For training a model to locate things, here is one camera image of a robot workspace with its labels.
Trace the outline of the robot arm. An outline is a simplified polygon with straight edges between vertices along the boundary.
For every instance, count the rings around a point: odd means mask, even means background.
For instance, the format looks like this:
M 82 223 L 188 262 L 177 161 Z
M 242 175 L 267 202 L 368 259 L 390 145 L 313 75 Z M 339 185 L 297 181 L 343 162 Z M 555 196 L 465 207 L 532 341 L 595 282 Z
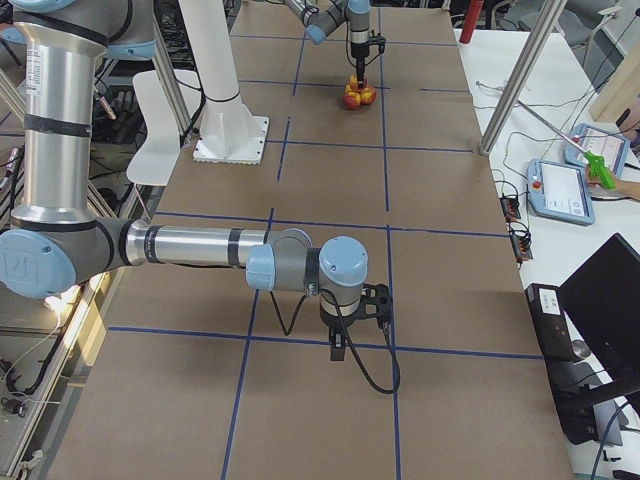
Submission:
M 1 280 L 45 298 L 119 267 L 241 269 L 248 285 L 317 297 L 331 357 L 353 352 L 350 326 L 393 322 L 385 285 L 367 282 L 368 254 L 338 236 L 314 246 L 299 229 L 188 228 L 116 217 L 90 180 L 99 58 L 147 60 L 159 39 L 149 1 L 16 1 L 27 46 L 23 196 L 1 236 Z
M 356 85 L 366 86 L 366 67 L 372 47 L 378 48 L 377 55 L 385 51 L 386 38 L 371 29 L 371 5 L 366 0 L 330 1 L 322 10 L 311 1 L 284 0 L 305 28 L 306 36 L 319 45 L 343 24 L 347 25 L 347 59 L 355 69 Z

